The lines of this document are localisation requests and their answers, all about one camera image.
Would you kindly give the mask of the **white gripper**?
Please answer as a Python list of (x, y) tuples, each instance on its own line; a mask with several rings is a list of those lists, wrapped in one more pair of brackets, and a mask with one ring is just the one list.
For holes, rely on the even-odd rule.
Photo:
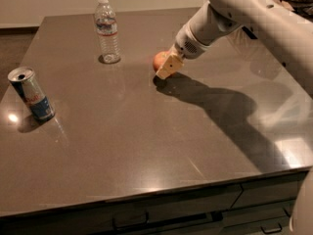
[(189, 25), (186, 23), (178, 31), (175, 41), (168, 52), (167, 59), (165, 61), (165, 69), (156, 72), (156, 76), (160, 79), (167, 79), (178, 70), (183, 67), (182, 59), (196, 59), (204, 52), (208, 47), (198, 42), (191, 32)]

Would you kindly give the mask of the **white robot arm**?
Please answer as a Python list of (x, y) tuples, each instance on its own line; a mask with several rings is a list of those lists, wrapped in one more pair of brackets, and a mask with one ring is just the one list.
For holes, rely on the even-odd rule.
[(154, 81), (165, 81), (186, 59), (195, 59), (218, 38), (248, 28), (289, 72), (313, 94), (313, 23), (273, 0), (208, 0), (183, 25), (165, 58), (154, 62)]

